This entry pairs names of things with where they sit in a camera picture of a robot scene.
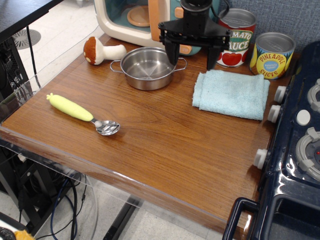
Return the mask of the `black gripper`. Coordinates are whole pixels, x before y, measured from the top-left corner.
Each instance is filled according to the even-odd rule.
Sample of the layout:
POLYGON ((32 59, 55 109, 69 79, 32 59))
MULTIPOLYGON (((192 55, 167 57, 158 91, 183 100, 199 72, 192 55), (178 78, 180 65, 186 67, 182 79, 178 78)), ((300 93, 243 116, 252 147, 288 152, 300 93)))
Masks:
POLYGON ((206 69, 215 68, 220 52, 229 48, 232 31, 217 24, 212 18, 218 15, 211 0, 182 0, 183 17, 158 24, 159 40, 172 65, 176 65, 180 55, 180 45, 207 47, 206 69))

